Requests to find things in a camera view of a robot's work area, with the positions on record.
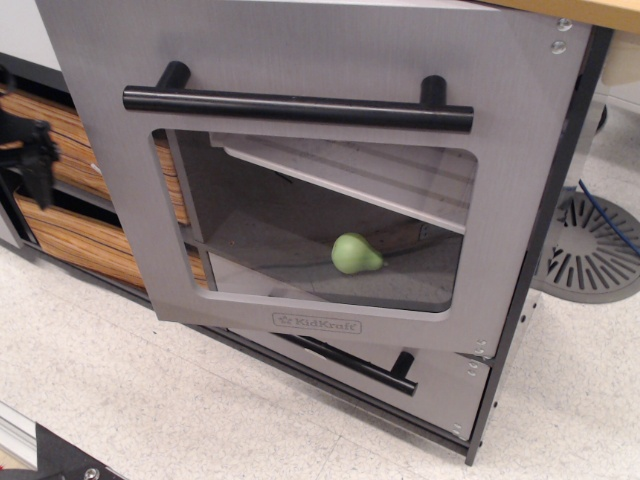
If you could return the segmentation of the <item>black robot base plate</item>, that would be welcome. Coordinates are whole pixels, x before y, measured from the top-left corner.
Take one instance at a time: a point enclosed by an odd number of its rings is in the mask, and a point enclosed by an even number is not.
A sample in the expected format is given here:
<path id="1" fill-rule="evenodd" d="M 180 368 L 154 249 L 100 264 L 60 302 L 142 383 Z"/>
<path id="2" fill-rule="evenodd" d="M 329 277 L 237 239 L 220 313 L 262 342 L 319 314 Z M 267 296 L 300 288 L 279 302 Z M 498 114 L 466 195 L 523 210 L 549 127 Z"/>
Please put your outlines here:
<path id="1" fill-rule="evenodd" d="M 124 476 L 36 424 L 37 479 L 122 480 Z"/>

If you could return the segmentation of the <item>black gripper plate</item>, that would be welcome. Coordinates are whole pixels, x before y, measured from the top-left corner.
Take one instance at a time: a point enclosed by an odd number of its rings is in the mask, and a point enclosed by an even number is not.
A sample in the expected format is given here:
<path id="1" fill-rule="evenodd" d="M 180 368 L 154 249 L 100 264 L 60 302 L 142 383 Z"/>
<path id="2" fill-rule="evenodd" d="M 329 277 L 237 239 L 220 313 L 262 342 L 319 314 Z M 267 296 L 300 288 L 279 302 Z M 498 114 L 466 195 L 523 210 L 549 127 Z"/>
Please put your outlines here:
<path id="1" fill-rule="evenodd" d="M 53 203 L 53 164 L 58 145 L 44 120 L 20 117 L 1 109 L 1 167 L 20 168 L 27 190 L 40 209 Z"/>

